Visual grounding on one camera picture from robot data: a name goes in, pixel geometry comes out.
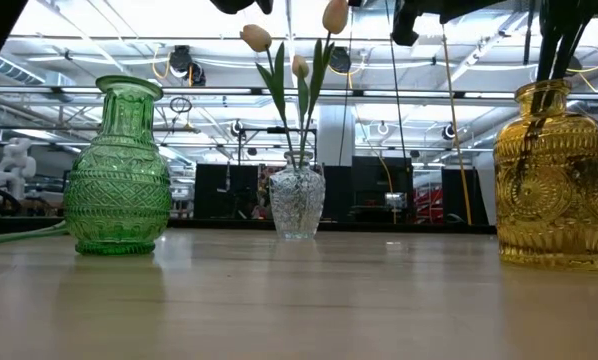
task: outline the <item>green cable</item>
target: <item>green cable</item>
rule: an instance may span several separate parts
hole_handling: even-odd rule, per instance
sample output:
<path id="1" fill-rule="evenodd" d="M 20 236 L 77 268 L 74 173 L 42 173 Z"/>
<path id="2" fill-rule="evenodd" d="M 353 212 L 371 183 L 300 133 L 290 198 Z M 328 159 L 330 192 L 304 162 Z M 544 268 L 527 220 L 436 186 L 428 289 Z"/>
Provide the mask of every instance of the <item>green cable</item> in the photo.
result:
<path id="1" fill-rule="evenodd" d="M 15 240 L 47 237 L 47 236 L 66 235 L 66 234 L 68 234 L 68 230 L 66 229 L 66 222 L 62 221 L 57 225 L 53 225 L 53 226 L 39 229 L 39 230 L 24 231 L 24 232 L 11 233 L 11 234 L 2 234 L 2 235 L 0 235 L 0 243 L 15 241 Z"/>

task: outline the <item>table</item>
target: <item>table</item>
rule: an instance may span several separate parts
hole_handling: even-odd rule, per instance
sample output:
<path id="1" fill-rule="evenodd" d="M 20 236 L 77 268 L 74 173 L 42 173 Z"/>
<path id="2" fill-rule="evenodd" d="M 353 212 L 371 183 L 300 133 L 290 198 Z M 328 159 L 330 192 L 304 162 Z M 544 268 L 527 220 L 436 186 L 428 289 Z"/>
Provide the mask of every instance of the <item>table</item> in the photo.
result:
<path id="1" fill-rule="evenodd" d="M 0 359 L 598 359 L 598 274 L 501 266 L 488 235 L 274 240 L 0 244 Z"/>

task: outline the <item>glass vase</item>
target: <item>glass vase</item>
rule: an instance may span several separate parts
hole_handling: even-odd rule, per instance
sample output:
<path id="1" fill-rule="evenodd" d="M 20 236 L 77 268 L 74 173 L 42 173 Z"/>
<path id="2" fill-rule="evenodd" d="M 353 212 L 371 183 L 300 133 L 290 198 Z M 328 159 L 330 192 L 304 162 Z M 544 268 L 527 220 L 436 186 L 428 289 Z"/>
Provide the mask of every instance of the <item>glass vase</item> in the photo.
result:
<path id="1" fill-rule="evenodd" d="M 286 168 L 270 177 L 270 201 L 275 228 L 280 239 L 312 239 L 317 232 L 326 180 L 310 170 L 312 153 L 300 151 L 284 154 Z"/>
<path id="2" fill-rule="evenodd" d="M 521 117 L 495 142 L 505 262 L 598 270 L 598 123 L 566 112 L 569 92 L 564 80 L 517 90 Z"/>
<path id="3" fill-rule="evenodd" d="M 161 89 L 145 80 L 104 76 L 97 136 L 75 160 L 65 197 L 66 225 L 81 254 L 150 253 L 171 204 L 165 160 L 152 137 Z"/>

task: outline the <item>yellow glass vase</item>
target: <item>yellow glass vase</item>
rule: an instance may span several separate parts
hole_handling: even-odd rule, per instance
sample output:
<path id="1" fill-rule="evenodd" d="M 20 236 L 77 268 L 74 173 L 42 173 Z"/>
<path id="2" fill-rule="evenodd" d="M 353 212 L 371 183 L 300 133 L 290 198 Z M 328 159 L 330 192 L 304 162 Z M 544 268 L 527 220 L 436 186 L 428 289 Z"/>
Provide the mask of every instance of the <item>yellow glass vase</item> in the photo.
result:
<path id="1" fill-rule="evenodd" d="M 517 90 L 521 116 L 494 147 L 502 261 L 598 270 L 598 123 L 566 112 L 570 83 Z"/>

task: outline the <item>vase rim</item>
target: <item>vase rim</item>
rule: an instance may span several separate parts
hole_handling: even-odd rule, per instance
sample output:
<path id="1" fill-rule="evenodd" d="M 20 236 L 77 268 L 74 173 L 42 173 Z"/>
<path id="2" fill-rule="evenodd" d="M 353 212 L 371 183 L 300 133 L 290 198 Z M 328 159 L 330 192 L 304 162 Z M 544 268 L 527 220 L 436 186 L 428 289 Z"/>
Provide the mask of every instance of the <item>vase rim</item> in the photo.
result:
<path id="1" fill-rule="evenodd" d="M 130 85 L 133 87 L 137 87 L 140 90 L 150 94 L 153 99 L 159 100 L 163 97 L 163 90 L 161 88 L 150 81 L 139 79 L 132 76 L 125 76 L 125 75 L 106 75 L 100 78 L 97 78 L 95 81 L 95 85 L 101 90 L 103 93 L 108 92 L 109 89 L 115 87 L 115 85 L 124 84 Z"/>
<path id="2" fill-rule="evenodd" d="M 295 151 L 286 151 L 285 153 L 283 153 L 283 157 L 287 158 L 289 156 L 300 156 L 301 153 L 304 154 L 304 156 L 306 157 L 306 159 L 312 159 L 312 152 L 311 151 L 300 151 L 300 150 L 295 150 Z"/>
<path id="3" fill-rule="evenodd" d="M 572 89 L 572 84 L 568 80 L 554 79 L 554 80 L 543 80 L 530 84 L 526 84 L 515 92 L 515 100 L 519 102 L 521 98 L 530 95 L 538 91 L 550 91 L 556 90 L 562 92 L 564 95 L 568 95 Z"/>

